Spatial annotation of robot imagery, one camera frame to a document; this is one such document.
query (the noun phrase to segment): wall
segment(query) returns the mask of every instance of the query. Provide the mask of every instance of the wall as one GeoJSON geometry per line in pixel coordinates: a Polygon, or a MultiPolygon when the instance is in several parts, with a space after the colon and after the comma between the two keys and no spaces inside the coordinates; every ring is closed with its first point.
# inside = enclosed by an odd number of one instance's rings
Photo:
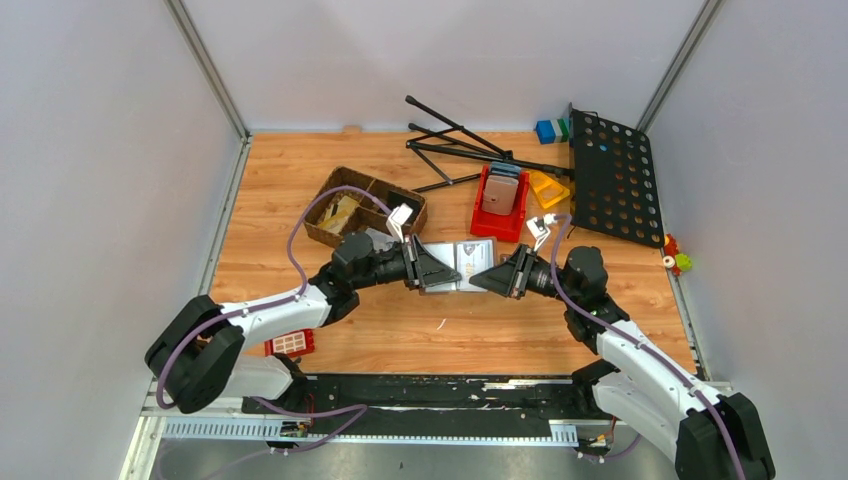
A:
{"type": "Polygon", "coordinates": [[[0,478],[116,478],[237,140],[149,0],[0,4],[0,138],[0,478]]]}
{"type": "Polygon", "coordinates": [[[650,130],[707,363],[784,479],[848,469],[846,23],[845,2],[728,0],[650,130]]]}
{"type": "Polygon", "coordinates": [[[701,0],[185,0],[252,129],[529,130],[569,100],[636,124],[701,0]]]}

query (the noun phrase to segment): wooden table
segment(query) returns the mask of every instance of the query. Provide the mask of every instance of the wooden table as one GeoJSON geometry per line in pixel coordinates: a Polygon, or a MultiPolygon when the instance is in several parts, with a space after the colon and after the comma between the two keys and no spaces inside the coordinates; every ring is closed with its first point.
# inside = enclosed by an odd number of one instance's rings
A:
{"type": "MultiPolygon", "coordinates": [[[[570,165],[564,145],[539,145],[533,133],[484,136],[516,157],[570,165]]],[[[260,134],[253,140],[244,178],[215,274],[218,302],[255,299],[289,290],[299,277],[286,258],[289,232],[327,175],[337,165],[415,188],[441,178],[404,146],[409,133],[260,134]]],[[[482,163],[432,155],[450,176],[479,172],[482,163]]],[[[477,183],[428,192],[424,242],[470,238],[477,183]]],[[[527,199],[528,218],[541,213],[527,199]]],[[[554,209],[566,208],[558,205],[554,209]]],[[[528,232],[522,242],[533,244],[528,232]]],[[[551,244],[542,248],[550,257],[551,244]]],[[[601,249],[609,291],[642,330],[690,371],[694,362],[666,272],[656,249],[576,229],[563,243],[559,264],[572,247],[601,249]]],[[[498,254],[515,244],[499,243],[498,254]]],[[[306,236],[294,242],[298,261],[313,275],[332,249],[306,236]]],[[[303,357],[304,372],[564,374],[596,357],[574,341],[560,302],[528,293],[520,301],[493,293],[420,296],[402,283],[360,291],[361,305],[345,320],[315,331],[315,352],[303,357]]],[[[250,353],[263,353],[260,346],[250,353]]]]}

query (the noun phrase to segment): red plastic bin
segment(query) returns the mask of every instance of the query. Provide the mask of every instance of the red plastic bin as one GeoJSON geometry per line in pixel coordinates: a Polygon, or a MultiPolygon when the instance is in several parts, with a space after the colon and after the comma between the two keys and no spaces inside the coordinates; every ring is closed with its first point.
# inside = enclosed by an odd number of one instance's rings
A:
{"type": "Polygon", "coordinates": [[[471,216],[471,234],[478,237],[495,237],[502,242],[518,243],[521,229],[524,228],[524,217],[527,214],[527,191],[530,190],[530,174],[521,172],[518,177],[518,193],[509,215],[495,215],[484,212],[483,189],[489,178],[489,166],[483,167],[480,175],[480,186],[477,187],[477,200],[474,201],[474,213],[471,216]]]}

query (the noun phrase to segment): yellow plastic object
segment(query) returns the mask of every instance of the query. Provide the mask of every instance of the yellow plastic object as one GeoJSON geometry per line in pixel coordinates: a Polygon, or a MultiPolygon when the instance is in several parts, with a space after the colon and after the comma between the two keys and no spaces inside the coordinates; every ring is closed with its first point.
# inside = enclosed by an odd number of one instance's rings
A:
{"type": "Polygon", "coordinates": [[[542,208],[548,209],[571,196],[571,190],[542,172],[530,172],[530,188],[542,208]]]}

